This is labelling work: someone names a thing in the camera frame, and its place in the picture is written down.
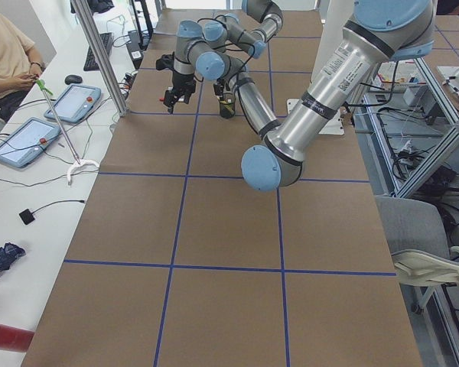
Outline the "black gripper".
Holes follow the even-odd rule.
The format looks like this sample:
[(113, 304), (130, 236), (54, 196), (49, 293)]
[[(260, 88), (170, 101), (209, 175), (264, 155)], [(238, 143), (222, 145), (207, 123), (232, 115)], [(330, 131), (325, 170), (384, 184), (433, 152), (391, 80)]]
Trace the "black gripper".
[(219, 78), (213, 84), (213, 91), (215, 96), (219, 100), (230, 100), (233, 99), (233, 93), (227, 81), (223, 78)]
[(191, 96), (195, 93), (195, 69), (190, 63), (179, 60), (175, 53), (163, 54), (156, 60), (155, 66), (156, 70), (169, 69), (172, 72), (172, 87), (165, 91), (164, 105), (168, 113), (173, 114), (174, 106), (180, 99), (183, 103), (189, 104)]

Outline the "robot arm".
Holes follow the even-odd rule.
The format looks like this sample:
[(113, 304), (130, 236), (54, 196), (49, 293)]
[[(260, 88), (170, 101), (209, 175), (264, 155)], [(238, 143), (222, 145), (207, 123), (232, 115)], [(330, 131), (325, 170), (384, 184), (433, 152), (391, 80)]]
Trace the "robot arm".
[(233, 13), (208, 19), (205, 25), (179, 23), (174, 52), (162, 55), (155, 65), (157, 70), (172, 72), (172, 87), (165, 91), (163, 100), (169, 113), (180, 100), (189, 103), (196, 89), (196, 73), (205, 80), (228, 83), (246, 71), (245, 62), (226, 53), (229, 46), (257, 59), (282, 29), (282, 10), (273, 1), (243, 1), (242, 10), (260, 26), (247, 31)]
[(197, 72), (207, 80), (228, 82), (261, 138), (241, 160), (245, 182), (260, 191), (295, 183), (312, 140), (372, 68), (431, 51), (436, 11), (435, 1), (355, 1), (342, 41), (283, 122), (269, 109), (241, 60), (214, 50), (206, 41), (188, 47), (187, 59)]

